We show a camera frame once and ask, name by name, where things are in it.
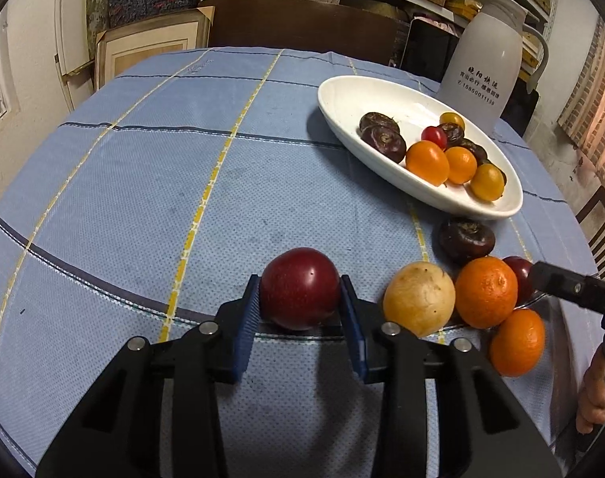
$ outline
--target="yellow cherry tomato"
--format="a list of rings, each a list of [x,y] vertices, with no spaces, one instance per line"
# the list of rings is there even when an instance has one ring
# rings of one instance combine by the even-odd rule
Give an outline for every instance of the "yellow cherry tomato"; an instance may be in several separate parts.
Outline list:
[[[451,147],[445,152],[450,166],[448,181],[455,185],[470,182],[477,172],[477,160],[468,149]]]
[[[459,116],[457,113],[453,113],[452,111],[448,111],[446,113],[442,113],[442,116],[439,117],[439,123],[442,124],[457,124],[462,128],[462,131],[466,131],[466,124],[464,124],[464,119]]]
[[[495,201],[504,194],[504,177],[499,169],[492,164],[477,167],[475,175],[470,180],[473,194],[483,201]]]

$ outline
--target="picture frame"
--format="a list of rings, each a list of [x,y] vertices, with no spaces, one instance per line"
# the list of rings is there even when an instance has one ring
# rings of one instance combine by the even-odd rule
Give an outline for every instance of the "picture frame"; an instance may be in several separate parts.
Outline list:
[[[96,38],[94,89],[148,57],[171,51],[205,48],[214,7],[155,16],[100,33]]]

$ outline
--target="human hand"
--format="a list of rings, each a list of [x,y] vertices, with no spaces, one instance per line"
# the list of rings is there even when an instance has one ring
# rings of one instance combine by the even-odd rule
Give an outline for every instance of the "human hand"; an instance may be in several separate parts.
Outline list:
[[[590,433],[595,424],[605,423],[605,356],[602,345],[592,357],[590,368],[583,375],[583,387],[579,392],[577,431]]]

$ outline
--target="table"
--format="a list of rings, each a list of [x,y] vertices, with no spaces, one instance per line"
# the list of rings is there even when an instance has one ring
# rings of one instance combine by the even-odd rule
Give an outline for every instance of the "table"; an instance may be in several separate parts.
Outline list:
[[[326,253],[366,300],[409,262],[446,267],[430,241],[443,213],[365,168],[317,108],[322,81],[354,73],[436,90],[334,53],[166,53],[107,84],[30,158],[0,202],[0,436],[30,473],[129,337],[180,337],[287,249]],[[525,194],[520,213],[491,225],[494,254],[595,272],[534,153],[503,122],[492,137]],[[601,330],[596,315],[554,299],[537,310],[544,356],[507,382],[554,446]],[[444,341],[460,334],[484,341],[464,328]],[[352,376],[339,329],[263,326],[242,383],[218,392],[231,477],[370,473],[381,388]]]

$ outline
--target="thermos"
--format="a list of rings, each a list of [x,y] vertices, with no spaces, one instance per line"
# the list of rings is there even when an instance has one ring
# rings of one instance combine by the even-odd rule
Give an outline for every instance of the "thermos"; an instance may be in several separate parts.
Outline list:
[[[527,83],[532,92],[548,63],[548,44],[526,25],[527,10],[514,0],[482,0],[448,65],[438,100],[463,114],[483,132],[492,133],[515,87],[521,67],[521,34],[535,35],[543,47],[540,66]]]

